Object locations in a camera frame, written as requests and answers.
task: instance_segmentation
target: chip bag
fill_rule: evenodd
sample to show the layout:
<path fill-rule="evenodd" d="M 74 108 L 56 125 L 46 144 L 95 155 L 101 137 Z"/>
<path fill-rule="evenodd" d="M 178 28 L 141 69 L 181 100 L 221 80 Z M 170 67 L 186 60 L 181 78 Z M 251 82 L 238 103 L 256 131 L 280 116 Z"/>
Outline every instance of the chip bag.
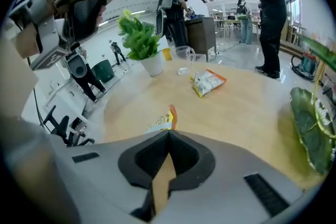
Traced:
<path fill-rule="evenodd" d="M 193 81 L 193 89 L 200 98 L 226 82 L 226 78 L 210 69 L 206 69 L 204 72 L 196 72 L 195 77 L 190 77 L 190 79 Z"/>
<path fill-rule="evenodd" d="M 143 134 L 148 134 L 162 130 L 176 130 L 177 113 L 175 107 L 171 104 L 167 114 L 159 117 L 156 121 L 147 126 Z"/>

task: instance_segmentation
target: white floor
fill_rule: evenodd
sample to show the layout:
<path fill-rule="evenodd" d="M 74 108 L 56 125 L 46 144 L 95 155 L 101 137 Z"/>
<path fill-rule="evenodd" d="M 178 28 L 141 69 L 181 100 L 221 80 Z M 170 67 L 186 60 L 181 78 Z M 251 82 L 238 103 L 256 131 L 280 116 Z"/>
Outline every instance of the white floor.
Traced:
<path fill-rule="evenodd" d="M 247 69 L 251 72 L 255 72 L 255 66 L 261 66 L 264 64 L 264 56 L 261 50 L 261 46 L 256 40 L 256 35 L 254 35 L 254 40 L 252 44 L 240 44 L 239 43 L 239 32 L 237 30 L 231 29 L 226 38 L 218 37 L 217 39 L 217 52 L 219 54 L 215 55 L 214 49 L 209 51 L 209 58 L 211 63 L 216 63 L 219 65 L 235 67 L 238 69 Z M 313 91 L 314 82 L 307 81 L 298 75 L 296 75 L 291 70 L 291 55 L 284 52 L 279 53 L 281 72 L 280 72 L 280 83 L 287 85 L 288 87 L 300 87 Z M 86 110 L 88 113 L 86 117 L 89 120 L 87 124 L 87 137 L 95 139 L 96 143 L 101 143 L 104 140 L 104 122 L 103 113 L 104 108 L 109 100 L 109 95 L 113 91 L 113 85 L 118 83 L 124 76 L 125 72 L 129 68 L 133 68 L 134 61 L 128 60 L 127 65 L 122 64 L 120 66 L 114 66 L 115 77 L 109 81 L 105 87 L 108 92 L 102 96 L 96 104 L 88 101 Z M 319 89 L 319 98 L 322 100 L 327 108 L 330 107 L 329 100 L 325 95 L 322 95 L 322 89 Z"/>

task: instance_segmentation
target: chair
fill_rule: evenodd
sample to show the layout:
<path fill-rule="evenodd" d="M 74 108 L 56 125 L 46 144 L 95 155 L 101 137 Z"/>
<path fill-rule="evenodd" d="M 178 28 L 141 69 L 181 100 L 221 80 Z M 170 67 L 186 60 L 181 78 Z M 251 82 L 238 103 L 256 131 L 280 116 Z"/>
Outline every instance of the chair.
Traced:
<path fill-rule="evenodd" d="M 70 133 L 69 138 L 67 138 L 67 127 L 68 127 L 68 123 L 69 123 L 69 116 L 64 116 L 63 119 L 61 120 L 61 122 L 58 124 L 57 121 L 55 120 L 55 118 L 52 116 L 52 113 L 54 112 L 56 106 L 54 105 L 53 108 L 49 111 L 48 115 L 46 116 L 46 118 L 43 121 L 43 124 L 45 125 L 48 121 L 51 122 L 51 124 L 55 127 L 52 131 L 51 134 L 55 134 L 60 136 L 66 147 L 71 147 L 71 146 L 84 146 L 87 143 L 92 143 L 94 144 L 94 139 L 91 138 L 87 138 L 85 139 L 83 142 L 81 142 L 80 144 L 78 144 L 79 139 L 81 137 L 85 137 L 85 134 L 80 133 L 77 135 L 75 141 L 73 141 L 74 139 L 74 134 Z"/>

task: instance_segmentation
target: tall plant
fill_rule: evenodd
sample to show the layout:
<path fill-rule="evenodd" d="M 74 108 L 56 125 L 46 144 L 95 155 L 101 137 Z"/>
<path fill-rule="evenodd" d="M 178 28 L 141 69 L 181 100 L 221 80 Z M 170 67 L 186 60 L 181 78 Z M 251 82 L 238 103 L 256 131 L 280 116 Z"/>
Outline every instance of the tall plant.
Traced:
<path fill-rule="evenodd" d="M 118 20 L 121 32 L 124 36 L 122 44 L 124 48 L 131 49 L 127 54 L 132 60 L 143 60 L 157 54 L 161 35 L 154 35 L 154 25 L 141 23 L 129 10 L 124 10 L 124 15 Z"/>

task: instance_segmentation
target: black vent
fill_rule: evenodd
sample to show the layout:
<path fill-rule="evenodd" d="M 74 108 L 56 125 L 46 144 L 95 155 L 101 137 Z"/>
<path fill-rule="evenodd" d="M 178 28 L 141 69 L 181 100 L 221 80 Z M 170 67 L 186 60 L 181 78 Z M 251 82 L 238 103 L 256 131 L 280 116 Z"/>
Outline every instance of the black vent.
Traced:
<path fill-rule="evenodd" d="M 244 180 L 258 197 L 271 217 L 284 211 L 289 204 L 276 192 L 275 189 L 259 174 L 245 176 Z"/>
<path fill-rule="evenodd" d="M 87 153 L 87 154 L 83 154 L 83 155 L 78 155 L 75 157 L 72 157 L 73 161 L 75 163 L 80 163 L 80 162 L 85 162 L 89 159 L 93 159 L 93 158 L 97 158 L 99 157 L 99 154 L 96 152 L 91 152 L 91 153 Z"/>

